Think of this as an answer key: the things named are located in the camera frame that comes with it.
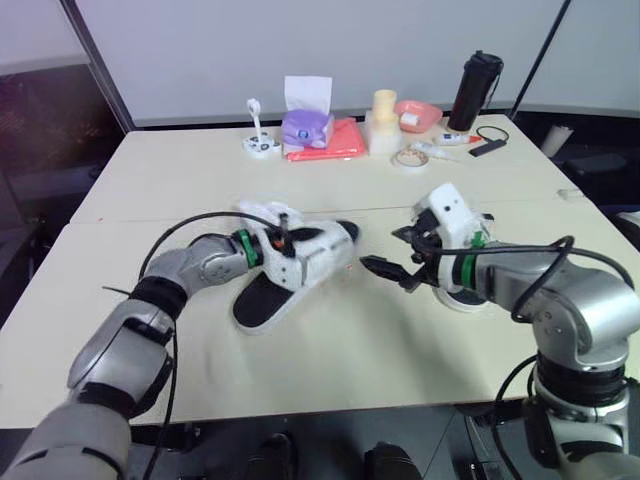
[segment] black device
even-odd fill
[[[480,155],[484,155],[485,153],[493,152],[497,148],[504,147],[506,144],[506,140],[503,139],[489,140],[484,145],[472,148],[471,150],[469,150],[469,153],[474,157],[479,157]]]
[[[449,117],[449,129],[457,132],[469,131],[482,109],[489,88],[502,73],[503,66],[500,57],[484,53],[482,50],[476,51],[464,64],[464,74]]]

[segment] tape roll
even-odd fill
[[[422,173],[429,166],[429,157],[424,152],[407,147],[391,157],[391,163],[407,173]]]

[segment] pink bowl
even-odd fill
[[[424,133],[442,118],[442,110],[438,107],[417,100],[403,100],[402,102],[398,102],[396,103],[394,111],[401,118],[405,112],[418,116],[418,124],[415,126],[400,122],[400,128],[405,132],[411,133]]]

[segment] white stand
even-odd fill
[[[242,141],[244,149],[254,158],[267,158],[274,153],[280,153],[282,151],[280,142],[260,128],[260,102],[255,98],[250,98],[247,100],[247,108],[251,118],[253,118],[256,134]]]

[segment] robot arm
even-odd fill
[[[411,258],[421,268],[409,274],[377,256],[361,258],[363,265],[408,292],[426,283],[438,290],[438,298],[445,292],[515,310],[512,318],[531,324],[538,347],[536,394],[523,405],[531,454],[568,479],[637,474],[640,459],[626,455],[624,378],[628,337],[640,328],[634,290],[614,275],[564,260],[523,298],[558,253],[518,246],[512,249],[519,248],[518,253],[491,252],[514,246],[490,241],[482,216],[473,214],[450,184],[434,190],[415,210],[415,224],[393,234],[411,244]]]
[[[124,478],[128,420],[151,408],[170,375],[165,345],[187,300],[246,273],[248,255],[261,262],[255,238],[242,235],[245,243],[240,233],[203,236],[151,262],[76,357],[67,401],[33,431],[4,478]]]
[[[350,261],[356,225],[320,221],[289,231],[286,217],[277,231],[203,235],[152,260],[74,360],[67,401],[35,428],[3,478],[124,478],[128,420],[151,408],[164,387],[173,367],[165,346],[195,293],[257,266],[268,282],[305,290]]]

